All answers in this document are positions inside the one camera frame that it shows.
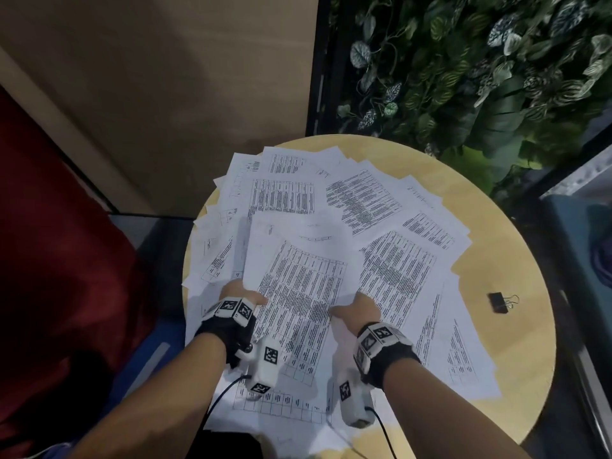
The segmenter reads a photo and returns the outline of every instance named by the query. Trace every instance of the black glove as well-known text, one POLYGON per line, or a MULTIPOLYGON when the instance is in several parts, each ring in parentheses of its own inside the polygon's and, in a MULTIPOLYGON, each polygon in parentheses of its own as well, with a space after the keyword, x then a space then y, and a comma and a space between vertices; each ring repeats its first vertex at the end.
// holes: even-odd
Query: black glove
POLYGON ((239 349, 249 353, 252 349, 251 338, 255 329, 256 317, 253 316, 255 305, 246 298, 227 297, 215 304, 205 315, 196 331, 213 333, 225 345, 226 363, 231 368, 240 363, 236 356, 239 349))
POLYGON ((404 358, 420 363, 412 343, 398 329, 384 322, 372 322, 359 331, 353 359, 363 383, 381 389, 389 366, 404 358))

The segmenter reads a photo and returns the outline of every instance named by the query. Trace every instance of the round wooden table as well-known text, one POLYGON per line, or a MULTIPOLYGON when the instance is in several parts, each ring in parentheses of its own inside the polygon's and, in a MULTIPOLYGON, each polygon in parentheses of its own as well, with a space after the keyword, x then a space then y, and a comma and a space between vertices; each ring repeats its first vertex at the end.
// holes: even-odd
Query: round wooden table
MULTIPOLYGON (((546 401, 555 370, 555 321, 542 274, 514 225, 483 192, 445 164, 407 146, 357 135, 320 135, 289 141, 280 147, 319 151, 338 146, 356 161, 370 160, 378 169, 402 178, 412 175, 438 196, 469 229, 472 245, 452 270, 480 339, 493 358, 502 397, 474 401, 513 440, 522 442, 546 401), (487 293, 518 295, 520 303, 508 314, 495 314, 487 293)), ((206 205, 215 204, 215 190, 206 205)), ((199 216, 206 213, 206 206, 199 216)), ((183 279, 188 276, 187 246, 183 279)), ((186 290, 184 303, 187 302, 186 290)), ((413 457, 399 428, 391 441, 400 457, 413 457)), ((381 431, 362 435, 355 449, 367 457, 390 457, 381 431)), ((350 452, 343 457, 357 457, 350 452)), ((329 452, 326 457, 340 453, 329 452)))

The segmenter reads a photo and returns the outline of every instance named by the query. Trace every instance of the red fabric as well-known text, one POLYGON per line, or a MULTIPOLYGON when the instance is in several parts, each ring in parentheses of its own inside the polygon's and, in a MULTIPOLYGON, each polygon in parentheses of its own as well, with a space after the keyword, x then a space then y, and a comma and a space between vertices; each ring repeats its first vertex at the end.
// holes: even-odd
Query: red fabric
POLYGON ((1 89, 0 233, 4 458, 95 420, 153 317, 134 248, 1 89))

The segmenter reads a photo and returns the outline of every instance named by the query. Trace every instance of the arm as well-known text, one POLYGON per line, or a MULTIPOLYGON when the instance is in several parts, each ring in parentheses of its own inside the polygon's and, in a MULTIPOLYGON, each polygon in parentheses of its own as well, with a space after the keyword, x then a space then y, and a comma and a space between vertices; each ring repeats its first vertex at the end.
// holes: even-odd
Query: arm
MULTIPOLYGON (((350 306, 331 309, 351 333, 380 320, 371 298, 357 293, 350 306)), ((529 459, 487 416, 412 359, 391 364, 383 378, 384 393, 419 459, 529 459)))
MULTIPOLYGON (((221 292, 264 304, 259 293, 247 291, 242 280, 221 292)), ((123 400, 76 445, 70 459, 182 458, 206 413, 225 368, 225 345, 216 335, 202 333, 167 366, 123 400)))

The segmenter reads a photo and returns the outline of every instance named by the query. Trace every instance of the white handheld controller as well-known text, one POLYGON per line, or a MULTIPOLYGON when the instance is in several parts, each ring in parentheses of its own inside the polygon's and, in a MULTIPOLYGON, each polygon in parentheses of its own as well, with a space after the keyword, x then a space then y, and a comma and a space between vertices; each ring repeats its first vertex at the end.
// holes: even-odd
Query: white handheld controller
POLYGON ((372 425, 376 417, 373 412, 365 409, 374 409, 371 386, 361 381, 359 371, 356 368, 343 370, 336 381, 340 390, 340 412, 344 423, 355 428, 372 425))
POLYGON ((246 374, 251 378, 246 387, 251 393, 261 396, 276 386, 282 361, 280 344, 271 335, 260 339, 249 353, 239 349, 236 355, 249 363, 246 374))

